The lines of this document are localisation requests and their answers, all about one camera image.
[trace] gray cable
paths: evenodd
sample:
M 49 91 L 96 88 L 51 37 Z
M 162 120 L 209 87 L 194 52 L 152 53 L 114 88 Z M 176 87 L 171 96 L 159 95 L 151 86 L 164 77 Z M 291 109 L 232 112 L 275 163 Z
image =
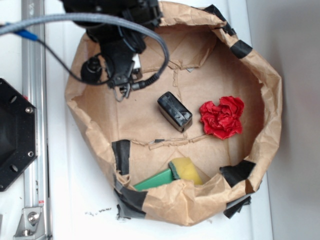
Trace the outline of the gray cable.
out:
M 52 14 L 52 15 L 44 15 L 34 18 L 25 19 L 16 23 L 12 23 L 10 25 L 2 26 L 0 28 L 0 36 L 8 33 L 14 33 L 20 30 L 23 30 L 29 26 L 36 24 L 44 24 L 50 22 L 60 22 L 60 21 L 76 21 L 76 22 L 91 22 L 91 23 L 103 23 L 110 25 L 117 25 L 127 29 L 131 29 L 147 35 L 153 39 L 155 39 L 161 46 L 164 54 L 164 62 L 157 73 L 153 76 L 159 78 L 162 72 L 165 70 L 166 66 L 169 62 L 169 51 L 165 41 L 154 31 L 139 25 L 137 23 L 125 20 L 120 17 L 99 14 L 99 13 L 66 13 L 66 14 Z

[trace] paper bag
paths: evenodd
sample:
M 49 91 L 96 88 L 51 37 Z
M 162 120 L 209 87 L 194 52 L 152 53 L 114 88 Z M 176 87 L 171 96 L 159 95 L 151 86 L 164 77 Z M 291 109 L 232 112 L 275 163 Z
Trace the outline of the paper bag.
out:
M 114 188 L 121 217 L 191 226 L 225 211 L 230 217 L 256 192 L 279 147 L 282 83 L 277 72 L 212 5 L 197 9 L 160 2 L 164 18 L 155 31 L 168 45 L 170 62 L 160 79 L 117 102 L 107 85 L 69 78 L 65 97 L 100 168 Z M 144 78 L 163 62 L 161 48 L 145 39 L 140 56 Z M 84 35 L 72 70 L 100 52 Z M 170 91 L 193 114 L 193 124 L 177 131 L 160 113 L 157 99 Z M 205 135 L 199 107 L 224 96 L 245 104 L 242 134 L 221 140 Z M 135 184 L 168 168 L 179 157 L 192 159 L 203 185 L 191 180 L 136 191 Z

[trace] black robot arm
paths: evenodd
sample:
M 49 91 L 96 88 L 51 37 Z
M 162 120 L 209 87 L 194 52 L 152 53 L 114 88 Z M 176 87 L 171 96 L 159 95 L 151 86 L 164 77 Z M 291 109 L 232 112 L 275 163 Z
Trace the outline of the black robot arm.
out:
M 67 13 L 99 13 L 117 16 L 154 30 L 161 22 L 162 13 L 158 0 L 61 0 Z M 108 75 L 109 88 L 119 87 L 122 95 L 128 97 L 134 80 L 139 79 L 139 59 L 146 44 L 144 35 L 115 25 L 76 22 L 86 29 L 87 35 L 99 43 L 101 53 L 86 61 L 81 69 L 81 79 L 95 84 L 101 82 L 102 71 Z M 99 56 L 104 59 L 101 66 Z

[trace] black hexagonal plate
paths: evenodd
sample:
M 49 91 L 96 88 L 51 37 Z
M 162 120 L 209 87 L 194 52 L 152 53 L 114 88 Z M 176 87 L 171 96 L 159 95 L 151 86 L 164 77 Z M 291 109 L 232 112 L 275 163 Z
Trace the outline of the black hexagonal plate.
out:
M 35 114 L 36 108 L 0 78 L 0 192 L 37 157 Z

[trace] sponge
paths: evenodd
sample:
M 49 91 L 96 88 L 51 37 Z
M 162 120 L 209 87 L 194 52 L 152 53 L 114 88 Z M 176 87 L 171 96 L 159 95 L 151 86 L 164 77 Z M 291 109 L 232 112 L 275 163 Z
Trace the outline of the sponge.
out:
M 193 180 L 195 185 L 203 184 L 191 159 L 189 157 L 179 157 L 169 162 L 168 169 L 134 185 L 134 187 L 136 190 L 142 191 L 169 184 L 178 179 Z
M 202 185 L 203 182 L 198 175 L 195 165 L 189 157 L 179 157 L 169 162 L 174 179 L 193 180 L 195 185 Z

